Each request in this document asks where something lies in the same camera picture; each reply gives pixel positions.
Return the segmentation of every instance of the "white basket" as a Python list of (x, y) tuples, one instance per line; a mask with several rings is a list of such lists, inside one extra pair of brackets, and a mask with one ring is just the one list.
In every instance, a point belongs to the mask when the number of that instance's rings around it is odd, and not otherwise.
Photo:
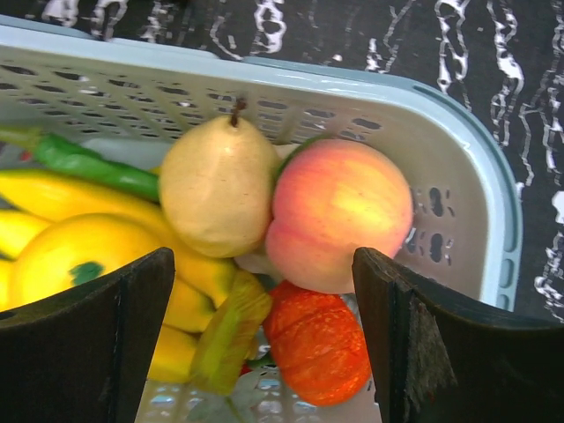
[[(522, 242), (513, 176), (484, 127), (434, 89), (392, 76), (261, 59), (223, 62), (205, 52), (102, 43), (5, 22), (0, 122), (42, 125), (148, 168), (190, 126), (228, 113), (244, 94), (245, 116), (276, 144), (330, 131), (386, 154), (410, 183), (415, 207), (414, 229), (397, 259), (472, 298), (513, 308)], [(0, 167), (17, 166), (18, 152), (6, 151)], [(272, 372), (263, 379), (279, 381)], [(367, 389), (320, 410), (284, 384), (262, 384), (268, 396), (256, 409), (261, 423), (375, 421)], [(183, 421), (198, 395), (148, 382), (137, 421)]]

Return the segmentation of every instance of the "pear stem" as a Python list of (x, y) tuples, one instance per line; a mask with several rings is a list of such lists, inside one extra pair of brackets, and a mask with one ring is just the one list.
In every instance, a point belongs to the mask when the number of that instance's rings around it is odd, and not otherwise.
[(247, 108), (247, 102), (243, 98), (238, 98), (235, 102), (233, 113), (231, 114), (231, 126), (237, 128), (239, 126), (239, 114)]

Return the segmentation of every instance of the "yellow squash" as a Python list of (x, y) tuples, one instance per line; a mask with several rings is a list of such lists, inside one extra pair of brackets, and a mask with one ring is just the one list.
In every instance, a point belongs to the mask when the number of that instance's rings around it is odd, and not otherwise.
[(164, 383), (186, 383), (196, 352), (197, 339), (188, 333), (162, 326), (147, 377)]
[(127, 216), (156, 233), (174, 251), (179, 276), (213, 300), (216, 307), (229, 294), (236, 266), (232, 259), (216, 259), (193, 251), (174, 233), (156, 205), (93, 182), (72, 179), (43, 169), (0, 171), (0, 197), (54, 222), (86, 213)]
[(10, 282), (12, 266), (12, 262), (0, 259), (0, 311), (11, 308), (8, 284)]
[(176, 278), (163, 323), (185, 332), (203, 332), (214, 313), (208, 297)]
[(122, 216), (84, 214), (48, 227), (22, 251), (10, 298), (20, 306), (106, 275), (149, 254), (159, 238)]
[(27, 243), (50, 224), (24, 211), (0, 209), (0, 253), (17, 258)]

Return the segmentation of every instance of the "green stem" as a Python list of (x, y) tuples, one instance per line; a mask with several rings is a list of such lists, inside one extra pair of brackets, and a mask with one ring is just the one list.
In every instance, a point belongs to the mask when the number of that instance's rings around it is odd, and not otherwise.
[(231, 397), (225, 397), (225, 399), (227, 406), (229, 407), (229, 410), (231, 410), (231, 412), (234, 414), (235, 418), (239, 421), (239, 423), (246, 423), (243, 416), (241, 416), (241, 414), (239, 413), (239, 410), (237, 410), (237, 407), (235, 407), (235, 404), (233, 404), (233, 399), (231, 399)]
[(260, 359), (247, 360), (247, 366), (249, 366), (249, 368), (251, 368), (252, 370), (255, 370), (256, 368), (259, 368), (259, 367), (262, 367), (262, 366), (266, 366), (268, 364), (276, 365), (276, 363), (274, 362), (274, 359), (271, 356), (270, 351), (268, 351)]
[(288, 163), (290, 163), (290, 161), (296, 155), (303, 152), (306, 148), (308, 148), (310, 145), (312, 145), (315, 141), (318, 141), (320, 139), (331, 138), (331, 137), (332, 137), (331, 134), (321, 134), (321, 135), (316, 135), (315, 137), (311, 137), (311, 138), (306, 139), (298, 148), (296, 148), (293, 152), (291, 152), (288, 155), (288, 157), (286, 157), (284, 159), (284, 161), (282, 162), (282, 164), (278, 168), (278, 174), (276, 176), (276, 179), (278, 180), (278, 178), (282, 175), (282, 172), (284, 172), (284, 169), (286, 168), (286, 166), (288, 166)]

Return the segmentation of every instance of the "yellow vegetable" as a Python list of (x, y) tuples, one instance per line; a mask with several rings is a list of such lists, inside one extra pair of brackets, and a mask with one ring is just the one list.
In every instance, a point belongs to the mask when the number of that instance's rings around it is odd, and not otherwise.
[(0, 252), (15, 259), (21, 250), (51, 222), (33, 214), (0, 209)]
[(176, 278), (163, 323), (185, 332), (203, 332), (213, 317), (212, 301)]
[(193, 251), (174, 233), (156, 205), (129, 194), (72, 179), (43, 169), (0, 171), (0, 197), (51, 221), (61, 221), (86, 213), (112, 213), (127, 216), (146, 226), (174, 251), (179, 276), (198, 291), (221, 305), (231, 289), (235, 274), (232, 259), (216, 259)]
[(8, 294), (8, 284), (10, 282), (12, 267), (12, 262), (0, 259), (0, 311), (11, 308), (10, 296)]
[(34, 238), (12, 269), (10, 298), (21, 306), (106, 275), (149, 254), (159, 238), (122, 216), (84, 214)]
[(188, 382), (196, 347), (196, 338), (163, 325), (147, 377), (165, 383)]
[(272, 297), (258, 279), (248, 271), (238, 270), (232, 292), (198, 342), (190, 370), (196, 388), (231, 395), (271, 307)]

